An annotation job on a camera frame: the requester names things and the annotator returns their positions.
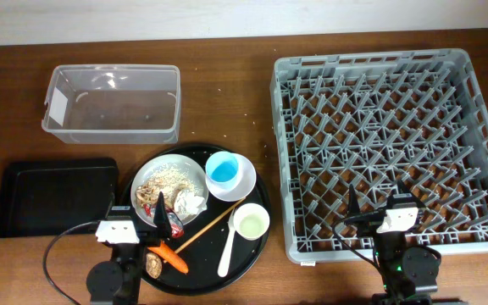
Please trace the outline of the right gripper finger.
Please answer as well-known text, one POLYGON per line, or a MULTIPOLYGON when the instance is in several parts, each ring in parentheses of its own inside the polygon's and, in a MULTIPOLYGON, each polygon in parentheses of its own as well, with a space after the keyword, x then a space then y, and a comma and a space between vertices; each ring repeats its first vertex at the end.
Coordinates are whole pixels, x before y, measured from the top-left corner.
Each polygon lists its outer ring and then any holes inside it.
POLYGON ((355 192, 353 185, 349 186, 348 195, 349 195, 348 215, 349 216, 359 215, 361 212, 358 204, 358 195, 355 192))
POLYGON ((425 208, 424 203, 401 180, 396 182, 396 188, 398 191, 396 194, 397 203, 413 203, 417 208, 425 208))

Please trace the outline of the red snack wrapper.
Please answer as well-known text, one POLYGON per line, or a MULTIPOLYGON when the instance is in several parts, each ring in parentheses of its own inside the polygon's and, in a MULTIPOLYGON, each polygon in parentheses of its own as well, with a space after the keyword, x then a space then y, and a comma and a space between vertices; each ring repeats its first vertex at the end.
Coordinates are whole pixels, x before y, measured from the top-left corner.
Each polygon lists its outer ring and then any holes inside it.
MULTIPOLYGON (((142 209, 149 219, 153 219, 155 213, 155 205, 145 204, 142 209)), ((165 211, 167 213, 171 226, 171 237, 174 239, 182 237, 184 235, 184 225, 181 222, 180 218, 170 207, 166 207, 165 211)))

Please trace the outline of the white tissue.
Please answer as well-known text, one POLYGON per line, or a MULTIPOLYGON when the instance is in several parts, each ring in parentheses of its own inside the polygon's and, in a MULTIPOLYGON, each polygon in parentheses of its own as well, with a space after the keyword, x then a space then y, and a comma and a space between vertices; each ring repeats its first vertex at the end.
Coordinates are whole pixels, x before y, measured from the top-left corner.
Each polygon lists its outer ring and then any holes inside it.
POLYGON ((189 189, 179 191, 175 198, 174 211, 182 222, 196 217, 206 209, 206 199, 196 195, 189 189))

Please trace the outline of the grey plate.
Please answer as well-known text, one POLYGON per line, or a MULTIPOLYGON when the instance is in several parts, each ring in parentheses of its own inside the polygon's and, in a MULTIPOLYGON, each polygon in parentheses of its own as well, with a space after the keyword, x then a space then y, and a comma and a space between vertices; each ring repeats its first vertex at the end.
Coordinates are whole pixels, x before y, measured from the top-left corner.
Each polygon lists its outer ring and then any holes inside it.
POLYGON ((164 194, 165 207, 183 225, 190 224, 207 209, 208 189, 205 172, 189 157, 162 155, 146 162, 135 174, 130 201, 139 218, 154 226, 153 215, 158 193, 164 194))

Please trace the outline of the rice and peanut shells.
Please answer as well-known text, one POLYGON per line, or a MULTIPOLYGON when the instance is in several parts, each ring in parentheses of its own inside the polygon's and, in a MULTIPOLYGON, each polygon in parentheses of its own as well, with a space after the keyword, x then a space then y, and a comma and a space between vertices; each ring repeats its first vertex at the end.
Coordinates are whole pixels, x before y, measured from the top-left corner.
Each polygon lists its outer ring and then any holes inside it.
POLYGON ((158 194, 162 192, 165 206, 174 208, 175 198, 183 189, 197 191, 186 172, 175 166, 164 165, 156 169, 153 175, 137 188, 135 191, 137 204, 140 208, 145 204, 156 205, 158 194))

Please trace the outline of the wooden chopstick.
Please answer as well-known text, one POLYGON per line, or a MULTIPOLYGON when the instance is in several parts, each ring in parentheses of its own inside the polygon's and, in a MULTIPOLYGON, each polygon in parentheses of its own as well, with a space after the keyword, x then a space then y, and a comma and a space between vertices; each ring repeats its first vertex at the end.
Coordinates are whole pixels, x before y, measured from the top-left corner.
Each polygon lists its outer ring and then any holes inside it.
POLYGON ((192 236, 190 239, 188 239, 187 241, 185 241, 181 246, 179 246, 175 250, 175 253, 178 254, 182 250, 184 250, 186 247, 188 247, 189 245, 191 245, 197 238, 199 238, 201 235, 203 235, 206 231, 210 230, 214 225, 216 225, 220 220, 222 220, 227 214, 232 213, 232 211, 238 205, 240 205, 242 202, 244 202, 245 199, 246 199, 246 197, 243 197, 239 201, 233 203, 221 215, 219 215, 218 217, 216 217, 214 220, 212 220, 210 223, 208 223, 205 227, 203 227, 202 229, 200 229, 194 236, 192 236))

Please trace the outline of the white plastic fork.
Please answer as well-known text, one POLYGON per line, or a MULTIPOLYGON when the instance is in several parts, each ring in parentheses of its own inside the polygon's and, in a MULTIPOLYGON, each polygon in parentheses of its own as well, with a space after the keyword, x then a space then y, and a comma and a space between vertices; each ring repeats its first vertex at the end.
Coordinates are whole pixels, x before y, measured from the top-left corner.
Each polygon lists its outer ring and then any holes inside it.
POLYGON ((231 257, 233 242, 236 233, 236 229, 234 226, 234 213, 235 210, 232 210, 228 220, 228 236, 217 269, 217 274, 219 277, 225 277, 229 272, 230 257, 231 257))

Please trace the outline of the blue plastic cup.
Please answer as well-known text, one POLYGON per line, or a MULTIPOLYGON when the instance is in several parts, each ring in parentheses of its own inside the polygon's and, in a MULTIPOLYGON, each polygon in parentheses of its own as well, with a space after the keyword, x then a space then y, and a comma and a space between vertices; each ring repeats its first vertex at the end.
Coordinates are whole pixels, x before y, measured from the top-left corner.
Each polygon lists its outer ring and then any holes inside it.
POLYGON ((206 175, 222 190, 232 188, 237 180, 239 164, 232 152, 216 152, 206 162, 206 175))

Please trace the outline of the small white cup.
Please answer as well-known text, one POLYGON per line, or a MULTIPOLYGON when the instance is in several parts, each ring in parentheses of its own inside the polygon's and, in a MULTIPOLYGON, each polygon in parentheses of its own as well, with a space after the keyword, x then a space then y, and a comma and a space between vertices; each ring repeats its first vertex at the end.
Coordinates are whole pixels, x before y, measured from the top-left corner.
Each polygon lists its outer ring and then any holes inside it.
POLYGON ((264 206, 257 203, 246 203, 235 211, 233 224, 240 236, 246 240, 255 241, 269 229, 270 217, 264 206))

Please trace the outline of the white shallow bowl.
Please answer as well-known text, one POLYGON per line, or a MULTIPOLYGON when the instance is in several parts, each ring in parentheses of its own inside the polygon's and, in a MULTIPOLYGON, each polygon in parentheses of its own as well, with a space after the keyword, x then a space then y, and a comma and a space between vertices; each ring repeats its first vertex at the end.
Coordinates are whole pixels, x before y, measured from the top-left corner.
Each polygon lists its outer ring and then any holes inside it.
POLYGON ((214 185, 214 183, 206 175, 205 165, 205 181, 208 191, 219 200, 225 202, 235 202, 243 197, 246 197, 255 187, 257 179, 256 170, 252 162, 248 158, 238 153, 233 154, 236 156, 238 161, 239 171, 235 185, 229 190, 222 190, 214 185))

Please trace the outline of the grey dishwasher rack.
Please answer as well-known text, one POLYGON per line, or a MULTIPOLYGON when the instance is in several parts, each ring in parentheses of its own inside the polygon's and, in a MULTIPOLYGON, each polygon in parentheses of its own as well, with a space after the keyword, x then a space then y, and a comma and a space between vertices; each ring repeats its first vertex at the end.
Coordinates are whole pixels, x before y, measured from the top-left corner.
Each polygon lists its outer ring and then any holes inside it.
POLYGON ((270 83, 286 255, 301 265, 369 256, 341 221, 401 180, 425 205, 411 244, 488 252, 488 112, 467 52, 280 58, 270 83))

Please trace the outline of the orange carrot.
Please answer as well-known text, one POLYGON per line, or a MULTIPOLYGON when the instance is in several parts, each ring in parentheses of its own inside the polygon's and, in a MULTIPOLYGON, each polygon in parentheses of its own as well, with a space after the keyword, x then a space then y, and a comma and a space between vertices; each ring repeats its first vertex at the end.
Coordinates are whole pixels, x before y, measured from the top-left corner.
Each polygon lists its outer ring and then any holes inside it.
POLYGON ((147 249, 159 255, 159 257, 161 257, 167 263, 171 264, 175 269, 180 271, 182 274, 187 274, 189 272, 189 268, 186 262, 175 251, 173 251, 164 241, 161 241, 158 246, 148 247, 147 249))

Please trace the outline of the brown mushroom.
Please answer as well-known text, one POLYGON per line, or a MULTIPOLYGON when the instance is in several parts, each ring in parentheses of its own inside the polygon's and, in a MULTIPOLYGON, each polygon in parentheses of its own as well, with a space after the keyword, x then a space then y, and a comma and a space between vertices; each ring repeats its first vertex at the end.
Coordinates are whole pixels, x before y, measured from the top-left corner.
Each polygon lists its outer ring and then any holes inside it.
POLYGON ((148 252, 146 254, 145 269, 147 274, 154 279, 157 279, 161 275, 163 263, 156 253, 148 252))

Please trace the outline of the round black tray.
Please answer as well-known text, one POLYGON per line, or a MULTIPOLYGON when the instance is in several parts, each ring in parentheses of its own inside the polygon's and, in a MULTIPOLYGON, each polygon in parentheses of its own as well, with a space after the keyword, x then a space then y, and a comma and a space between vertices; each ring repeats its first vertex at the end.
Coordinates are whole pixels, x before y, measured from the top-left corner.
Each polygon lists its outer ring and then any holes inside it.
MULTIPOLYGON (((185 156, 204 169, 208 157, 222 150, 225 148, 214 144, 186 144, 158 153, 149 161, 167 155, 185 156)), ((243 204, 256 203, 263 206, 270 216, 271 204, 266 186, 260 175, 253 174, 252 177, 255 178, 255 184, 243 204)), ((175 251, 199 230, 220 216, 233 203, 223 202, 209 194, 207 210, 200 213, 190 224, 185 225, 184 235, 181 238, 169 240, 166 243, 175 251)), ((198 296, 219 291, 239 280, 261 255, 268 240, 269 227, 266 233, 255 241, 246 240, 237 233, 232 247, 228 275, 219 277, 217 268, 228 237, 228 219, 229 215, 224 216, 178 254, 189 268, 187 274, 181 273, 169 263, 163 263, 161 275, 157 279, 151 277, 145 269, 142 271, 142 279, 160 291, 181 296, 198 296)))

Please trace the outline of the black rectangular tray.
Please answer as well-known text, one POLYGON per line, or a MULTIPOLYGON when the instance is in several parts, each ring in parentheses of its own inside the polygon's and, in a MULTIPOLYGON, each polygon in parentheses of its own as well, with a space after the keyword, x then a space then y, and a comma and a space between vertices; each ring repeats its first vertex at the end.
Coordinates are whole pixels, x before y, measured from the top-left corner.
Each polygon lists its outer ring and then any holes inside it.
POLYGON ((118 176, 111 158, 9 164, 0 186, 0 238, 55 236, 105 218, 118 176))

